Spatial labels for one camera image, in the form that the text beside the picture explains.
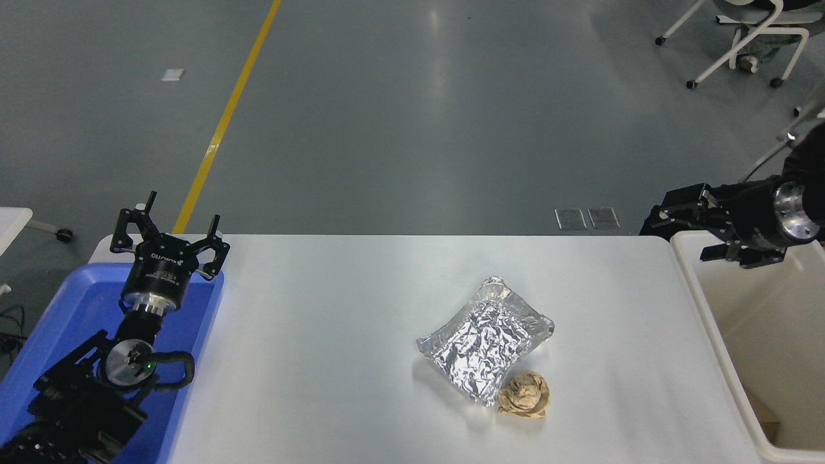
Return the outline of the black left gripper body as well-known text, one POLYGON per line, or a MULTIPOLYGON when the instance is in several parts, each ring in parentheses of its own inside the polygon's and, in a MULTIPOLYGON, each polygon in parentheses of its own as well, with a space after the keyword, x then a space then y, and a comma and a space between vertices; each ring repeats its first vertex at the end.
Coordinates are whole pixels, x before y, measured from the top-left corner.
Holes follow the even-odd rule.
POLYGON ((143 240, 135 248, 135 261, 121 298, 129 300, 151 293, 167 300, 182 300, 198 267, 190 246, 187 240, 168 234, 143 240))

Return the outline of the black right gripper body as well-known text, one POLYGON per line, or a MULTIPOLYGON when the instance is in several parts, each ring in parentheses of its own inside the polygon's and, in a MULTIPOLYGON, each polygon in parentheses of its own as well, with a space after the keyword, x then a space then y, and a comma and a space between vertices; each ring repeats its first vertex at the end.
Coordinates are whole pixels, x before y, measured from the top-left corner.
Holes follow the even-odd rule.
POLYGON ((761 251, 786 247, 778 232, 774 194, 777 179, 737 183, 727 200, 733 229, 741 243, 761 251))

